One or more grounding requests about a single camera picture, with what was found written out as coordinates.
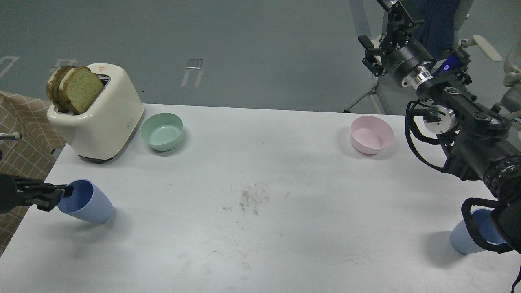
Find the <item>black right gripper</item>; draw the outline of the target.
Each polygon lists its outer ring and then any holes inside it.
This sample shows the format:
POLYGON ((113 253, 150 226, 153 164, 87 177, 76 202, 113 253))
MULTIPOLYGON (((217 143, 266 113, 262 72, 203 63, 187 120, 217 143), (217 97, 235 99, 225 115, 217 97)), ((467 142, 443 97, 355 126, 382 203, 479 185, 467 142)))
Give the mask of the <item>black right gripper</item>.
POLYGON ((411 0, 378 0, 378 4, 388 15, 387 32, 381 43, 367 35, 358 36, 364 50, 362 63, 375 77, 389 74, 402 87, 419 87, 432 78, 435 64, 412 36, 424 24, 424 17, 411 0))

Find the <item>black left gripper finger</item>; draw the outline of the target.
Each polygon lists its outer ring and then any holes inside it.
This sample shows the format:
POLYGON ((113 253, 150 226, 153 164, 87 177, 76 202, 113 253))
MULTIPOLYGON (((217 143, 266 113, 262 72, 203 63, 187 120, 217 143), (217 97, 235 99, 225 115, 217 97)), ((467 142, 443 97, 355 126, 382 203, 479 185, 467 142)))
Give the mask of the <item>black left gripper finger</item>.
POLYGON ((70 197, 73 190, 74 187, 70 185, 42 185, 36 196, 37 209, 46 212, 52 211, 63 197, 70 197))

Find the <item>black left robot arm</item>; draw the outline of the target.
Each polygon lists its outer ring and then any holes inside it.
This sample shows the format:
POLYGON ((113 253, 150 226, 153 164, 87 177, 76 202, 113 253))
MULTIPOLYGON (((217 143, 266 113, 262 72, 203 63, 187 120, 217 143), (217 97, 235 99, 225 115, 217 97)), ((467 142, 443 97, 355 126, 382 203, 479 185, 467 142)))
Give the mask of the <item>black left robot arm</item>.
POLYGON ((60 200, 70 197, 74 187, 53 185, 37 179, 1 174, 0 175, 0 211, 9 213, 16 207, 36 205, 41 211, 51 211, 60 200))

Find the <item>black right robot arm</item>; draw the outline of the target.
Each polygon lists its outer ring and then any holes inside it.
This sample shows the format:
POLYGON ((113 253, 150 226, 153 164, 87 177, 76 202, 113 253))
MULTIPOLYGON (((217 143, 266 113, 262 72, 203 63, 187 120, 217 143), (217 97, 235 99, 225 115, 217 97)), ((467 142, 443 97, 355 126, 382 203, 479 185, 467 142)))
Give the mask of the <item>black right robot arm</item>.
POLYGON ((468 198, 463 220, 451 234, 462 254, 486 250, 520 252, 520 152, 507 140, 511 122, 499 109, 476 102, 466 48, 481 45, 493 60, 501 56, 484 39, 456 41, 460 0, 380 0, 387 21, 379 43, 358 37, 363 64, 376 77, 389 75, 415 89, 405 111, 405 136, 425 165, 460 180, 480 180, 493 200, 468 198))

